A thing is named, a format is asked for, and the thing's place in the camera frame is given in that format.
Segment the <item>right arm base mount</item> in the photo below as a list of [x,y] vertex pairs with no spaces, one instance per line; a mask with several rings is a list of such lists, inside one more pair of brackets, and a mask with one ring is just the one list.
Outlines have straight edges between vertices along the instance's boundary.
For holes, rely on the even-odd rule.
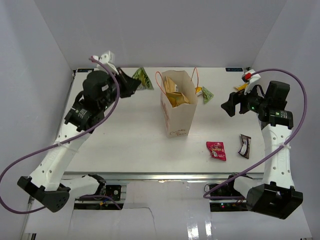
[[213,191],[209,195],[209,207],[212,213],[247,212],[247,200],[230,184]]

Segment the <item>light green snack packet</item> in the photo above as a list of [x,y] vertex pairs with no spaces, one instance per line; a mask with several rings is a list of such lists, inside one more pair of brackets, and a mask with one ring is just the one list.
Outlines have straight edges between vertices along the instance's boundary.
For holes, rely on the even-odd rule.
[[207,104],[210,100],[213,99],[214,94],[210,92],[206,87],[202,87],[202,96],[203,96],[203,103]]

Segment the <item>green candy packet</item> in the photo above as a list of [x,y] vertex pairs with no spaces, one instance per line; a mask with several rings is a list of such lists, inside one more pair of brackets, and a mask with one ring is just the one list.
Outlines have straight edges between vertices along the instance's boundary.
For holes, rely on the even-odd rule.
[[132,78],[140,81],[137,90],[154,90],[153,84],[143,67],[138,68]]

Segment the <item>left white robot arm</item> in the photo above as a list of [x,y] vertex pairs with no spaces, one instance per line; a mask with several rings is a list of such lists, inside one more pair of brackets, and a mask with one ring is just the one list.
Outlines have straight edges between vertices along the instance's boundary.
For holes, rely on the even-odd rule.
[[88,73],[73,105],[67,112],[54,147],[39,166],[17,184],[53,213],[60,211],[71,194],[75,199],[99,200],[106,194],[106,181],[97,174],[63,180],[62,177],[82,144],[94,132],[94,126],[106,120],[105,111],[120,98],[132,96],[140,80],[117,68],[115,76],[102,70]]

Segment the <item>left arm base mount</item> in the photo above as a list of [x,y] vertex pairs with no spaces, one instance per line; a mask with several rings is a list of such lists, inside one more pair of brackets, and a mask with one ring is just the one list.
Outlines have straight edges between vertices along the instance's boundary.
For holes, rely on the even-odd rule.
[[121,185],[106,185],[101,191],[101,196],[80,197],[74,202],[75,210],[122,210],[124,200],[121,199]]

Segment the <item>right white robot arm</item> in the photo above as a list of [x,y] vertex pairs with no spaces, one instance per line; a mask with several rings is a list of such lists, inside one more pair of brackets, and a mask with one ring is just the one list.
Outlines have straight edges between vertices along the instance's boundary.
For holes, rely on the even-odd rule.
[[285,109],[290,85],[271,81],[264,96],[259,96],[253,88],[232,92],[221,108],[231,117],[235,115],[236,105],[240,114],[253,111],[261,121],[261,132],[265,145],[266,161],[260,185],[242,174],[225,188],[226,195],[236,200],[246,198],[248,211],[285,220],[303,202],[303,194],[296,191],[291,175],[290,146],[288,140],[293,136],[293,114]]

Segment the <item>yellow chips bag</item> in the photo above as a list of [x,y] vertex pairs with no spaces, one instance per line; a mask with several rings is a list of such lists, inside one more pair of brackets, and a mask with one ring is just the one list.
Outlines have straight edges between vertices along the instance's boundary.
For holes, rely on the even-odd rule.
[[190,104],[188,98],[180,92],[178,85],[174,81],[166,76],[164,81],[165,94],[173,108],[178,107],[182,104]]

